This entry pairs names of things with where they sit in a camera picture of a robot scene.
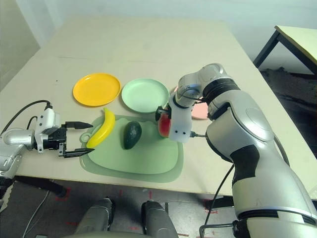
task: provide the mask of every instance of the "yellow banana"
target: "yellow banana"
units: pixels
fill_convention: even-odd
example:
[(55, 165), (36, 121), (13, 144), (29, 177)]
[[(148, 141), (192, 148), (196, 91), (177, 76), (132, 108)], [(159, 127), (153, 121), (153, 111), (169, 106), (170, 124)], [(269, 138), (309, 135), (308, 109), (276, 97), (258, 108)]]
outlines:
[(104, 111), (105, 121), (99, 130), (89, 139), (87, 142), (87, 148), (96, 147), (110, 134), (114, 128), (115, 117), (113, 112), (109, 111), (107, 108), (104, 108)]

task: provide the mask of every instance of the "desk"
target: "desk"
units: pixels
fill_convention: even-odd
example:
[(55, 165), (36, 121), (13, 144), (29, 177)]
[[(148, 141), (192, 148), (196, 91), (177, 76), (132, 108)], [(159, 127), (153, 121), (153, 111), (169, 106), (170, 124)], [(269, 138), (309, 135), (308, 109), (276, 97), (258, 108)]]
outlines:
[(253, 61), (258, 68), (274, 49), (278, 42), (282, 43), (307, 68), (317, 74), (317, 30), (290, 26), (275, 26), (276, 31)]
[[(115, 75), (124, 86), (130, 80), (149, 77), (173, 89), (180, 77), (218, 62), (237, 85), (251, 94), (282, 142), (291, 167), (308, 192), (317, 185), (317, 162), (290, 117), (222, 22), (192, 19), (97, 17), (67, 22), (40, 49), (0, 93), (1, 127), (27, 103), (47, 99), (64, 121), (92, 122), (102, 108), (84, 107), (72, 97), (74, 84), (93, 72)], [(128, 110), (120, 96), (107, 107), (118, 115), (139, 116)], [(25, 128), (36, 105), (19, 116), (12, 126)], [(208, 120), (193, 120), (193, 131), (204, 134)], [(81, 130), (69, 130), (67, 148), (80, 147)], [(215, 193), (231, 164), (222, 160), (203, 138), (184, 144), (184, 166), (179, 178), (154, 183), (91, 174), (79, 158), (59, 158), (56, 151), (27, 152), (18, 175), (86, 182), (151, 187), (194, 193)], [(233, 174), (220, 193), (231, 195)]]

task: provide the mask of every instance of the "dark green avocado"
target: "dark green avocado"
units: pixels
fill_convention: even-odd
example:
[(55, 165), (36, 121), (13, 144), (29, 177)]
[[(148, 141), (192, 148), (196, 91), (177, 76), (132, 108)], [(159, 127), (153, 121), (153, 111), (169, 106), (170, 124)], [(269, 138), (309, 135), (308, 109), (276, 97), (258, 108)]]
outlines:
[(123, 147), (126, 150), (131, 149), (139, 141), (142, 134), (141, 125), (137, 121), (129, 122), (123, 133)]

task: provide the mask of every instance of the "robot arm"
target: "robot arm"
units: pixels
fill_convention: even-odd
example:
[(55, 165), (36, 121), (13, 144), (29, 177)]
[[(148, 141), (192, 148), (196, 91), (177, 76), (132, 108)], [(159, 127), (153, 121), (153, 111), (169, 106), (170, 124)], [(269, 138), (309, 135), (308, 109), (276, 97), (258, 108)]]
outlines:
[(207, 143), (235, 166), (235, 236), (317, 237), (317, 211), (277, 151), (272, 128), (256, 102), (220, 64), (209, 64), (179, 80), (177, 92), (169, 99), (169, 137), (180, 142), (189, 139), (191, 109), (201, 96), (212, 120), (206, 131)]
[(6, 130), (24, 109), (34, 103), (20, 110), (0, 134), (0, 199), (13, 183), (13, 178), (22, 161), (22, 155), (26, 150), (37, 149), (39, 153), (43, 153), (45, 149), (58, 150), (58, 156), (65, 158), (81, 156), (93, 150), (79, 148), (74, 151), (66, 151), (67, 128), (84, 129), (92, 127), (92, 125), (79, 121), (69, 121), (59, 127), (59, 114), (54, 112), (49, 102), (45, 110), (37, 116), (35, 131), (21, 128)]

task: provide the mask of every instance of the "pink plate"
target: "pink plate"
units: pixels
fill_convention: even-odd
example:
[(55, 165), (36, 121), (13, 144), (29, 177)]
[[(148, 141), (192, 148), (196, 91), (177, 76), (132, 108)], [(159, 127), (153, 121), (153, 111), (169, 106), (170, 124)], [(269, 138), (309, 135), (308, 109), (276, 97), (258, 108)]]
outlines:
[(207, 103), (199, 103), (196, 104), (192, 111), (192, 117), (195, 119), (208, 119), (208, 105)]

